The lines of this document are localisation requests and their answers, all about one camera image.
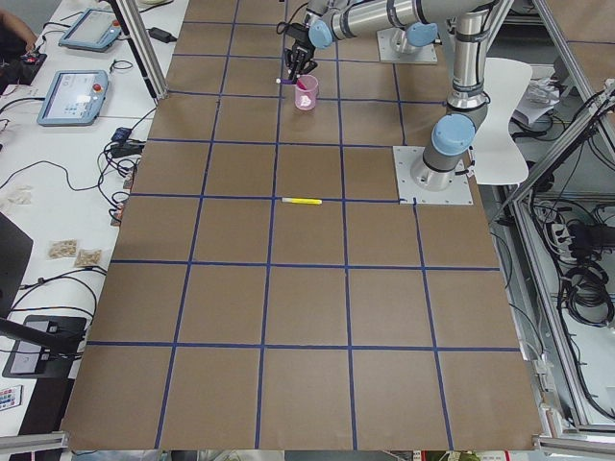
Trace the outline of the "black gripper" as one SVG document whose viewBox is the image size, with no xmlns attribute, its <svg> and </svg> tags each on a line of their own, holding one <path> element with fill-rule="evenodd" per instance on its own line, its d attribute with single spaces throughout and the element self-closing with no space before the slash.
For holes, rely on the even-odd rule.
<svg viewBox="0 0 615 461">
<path fill-rule="evenodd" d="M 283 34 L 294 39 L 292 46 L 284 49 L 283 56 L 289 81 L 296 83 L 300 72 L 312 72 L 317 67 L 318 63 L 313 59 L 315 47 L 309 40 L 308 26 L 285 23 Z"/>
</svg>

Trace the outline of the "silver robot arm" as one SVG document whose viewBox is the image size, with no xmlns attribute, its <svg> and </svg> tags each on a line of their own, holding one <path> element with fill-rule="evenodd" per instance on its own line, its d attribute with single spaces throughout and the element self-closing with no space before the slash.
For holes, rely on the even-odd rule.
<svg viewBox="0 0 615 461">
<path fill-rule="evenodd" d="M 308 1 L 304 7 L 301 21 L 287 19 L 276 28 L 278 34 L 293 39 L 283 52 L 287 84 L 297 83 L 316 68 L 316 50 L 344 39 L 379 33 L 386 36 L 395 54 L 412 57 L 412 64 L 404 66 L 402 75 L 420 94 L 426 94 L 432 84 L 427 74 L 429 65 L 420 56 L 440 37 L 439 26 L 452 23 L 452 69 L 435 67 L 436 80 L 451 83 L 442 94 L 447 111 L 435 123 L 422 156 L 410 168 L 413 181 L 422 189 L 445 190 L 488 112 L 484 66 L 498 2 Z"/>
<path fill-rule="evenodd" d="M 404 28 L 396 29 L 390 45 L 398 54 L 413 54 L 431 45 L 438 37 L 438 26 L 435 23 L 415 22 Z"/>
</svg>

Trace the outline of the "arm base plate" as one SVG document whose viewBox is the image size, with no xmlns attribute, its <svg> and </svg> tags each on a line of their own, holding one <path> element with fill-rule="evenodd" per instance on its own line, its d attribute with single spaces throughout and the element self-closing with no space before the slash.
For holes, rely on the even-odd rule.
<svg viewBox="0 0 615 461">
<path fill-rule="evenodd" d="M 392 148 L 398 201 L 403 205 L 472 206 L 469 180 L 460 160 L 450 172 L 435 172 L 424 163 L 422 146 Z"/>
<path fill-rule="evenodd" d="M 377 31 L 381 62 L 404 64 L 436 64 L 434 42 L 438 38 L 436 24 L 415 23 L 402 28 Z"/>
</svg>

